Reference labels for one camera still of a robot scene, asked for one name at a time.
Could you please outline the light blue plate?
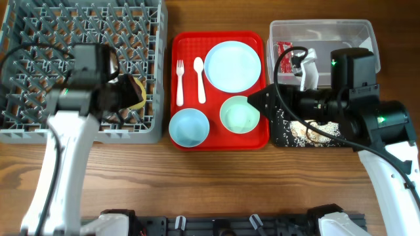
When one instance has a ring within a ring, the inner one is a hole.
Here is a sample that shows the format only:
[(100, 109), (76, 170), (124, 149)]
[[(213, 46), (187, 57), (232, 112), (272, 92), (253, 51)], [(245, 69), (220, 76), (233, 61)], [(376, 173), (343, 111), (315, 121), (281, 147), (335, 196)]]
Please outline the light blue plate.
[(262, 72), (259, 55), (249, 45), (239, 41), (224, 41), (206, 55), (204, 72), (218, 90), (239, 93), (250, 89)]

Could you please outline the red snack wrapper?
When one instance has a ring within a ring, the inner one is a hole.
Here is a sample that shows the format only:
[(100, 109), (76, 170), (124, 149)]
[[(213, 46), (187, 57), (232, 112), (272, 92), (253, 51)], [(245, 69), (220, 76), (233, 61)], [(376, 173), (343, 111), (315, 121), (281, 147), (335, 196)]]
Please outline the red snack wrapper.
[[(278, 41), (277, 43), (278, 48), (278, 55), (280, 56), (285, 50), (291, 48), (293, 44), (291, 42), (285, 41)], [(292, 72), (292, 65), (291, 65), (291, 53), (288, 53), (284, 56), (280, 63), (282, 73), (291, 73)]]

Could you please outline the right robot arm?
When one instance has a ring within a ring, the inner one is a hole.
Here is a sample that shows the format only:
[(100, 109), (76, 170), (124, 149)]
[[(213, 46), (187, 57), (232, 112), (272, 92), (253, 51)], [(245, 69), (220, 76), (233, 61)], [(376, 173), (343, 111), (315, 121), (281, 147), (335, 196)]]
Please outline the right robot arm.
[(375, 59), (365, 48), (334, 50), (331, 86), (300, 90), (274, 82), (247, 101), (274, 127), (283, 114), (307, 128), (337, 123), (337, 141), (359, 156), (371, 180), (389, 235), (419, 234), (419, 160), (416, 133), (404, 104), (379, 97)]

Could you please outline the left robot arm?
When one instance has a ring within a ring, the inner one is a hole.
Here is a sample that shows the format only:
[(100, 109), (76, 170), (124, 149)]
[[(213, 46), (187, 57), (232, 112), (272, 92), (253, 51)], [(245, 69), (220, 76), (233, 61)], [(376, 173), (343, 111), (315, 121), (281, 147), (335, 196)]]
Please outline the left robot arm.
[(145, 100), (135, 79), (119, 73), (115, 48), (77, 43), (72, 58), (73, 68), (46, 96), (50, 132), (20, 235), (81, 234), (83, 181), (103, 116)]

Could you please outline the white plastic spoon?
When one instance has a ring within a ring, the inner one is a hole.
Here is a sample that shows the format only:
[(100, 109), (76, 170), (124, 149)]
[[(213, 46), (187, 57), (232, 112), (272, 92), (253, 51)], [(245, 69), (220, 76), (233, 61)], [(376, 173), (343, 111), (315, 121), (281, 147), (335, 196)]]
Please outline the white plastic spoon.
[(204, 63), (200, 57), (196, 57), (194, 59), (194, 70), (196, 71), (198, 76), (198, 101), (199, 103), (204, 104), (206, 102), (205, 89), (202, 77)]

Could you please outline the mint green bowl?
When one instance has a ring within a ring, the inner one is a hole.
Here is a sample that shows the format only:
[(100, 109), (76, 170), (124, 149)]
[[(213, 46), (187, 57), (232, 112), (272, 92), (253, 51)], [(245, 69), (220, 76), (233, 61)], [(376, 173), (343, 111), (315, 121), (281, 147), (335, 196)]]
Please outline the mint green bowl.
[(220, 107), (222, 125), (234, 134), (245, 134), (257, 127), (260, 113), (248, 101), (246, 96), (233, 96)]

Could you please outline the light blue bowl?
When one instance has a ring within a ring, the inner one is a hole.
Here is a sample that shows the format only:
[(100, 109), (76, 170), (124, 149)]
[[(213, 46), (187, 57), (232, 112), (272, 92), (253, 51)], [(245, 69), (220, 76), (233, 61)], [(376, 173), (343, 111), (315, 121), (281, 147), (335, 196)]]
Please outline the light blue bowl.
[(177, 145), (194, 148), (203, 143), (210, 131), (209, 120), (198, 109), (186, 108), (176, 112), (169, 122), (169, 134)]

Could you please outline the yellow plastic cup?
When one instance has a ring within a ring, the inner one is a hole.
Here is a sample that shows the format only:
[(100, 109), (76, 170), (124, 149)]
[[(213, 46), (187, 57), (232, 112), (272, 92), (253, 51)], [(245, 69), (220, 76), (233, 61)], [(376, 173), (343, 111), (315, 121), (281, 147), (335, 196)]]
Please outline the yellow plastic cup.
[(146, 103), (146, 89), (143, 83), (136, 77), (132, 77), (131, 82), (133, 83), (139, 101), (135, 105), (130, 106), (129, 109), (141, 109)]

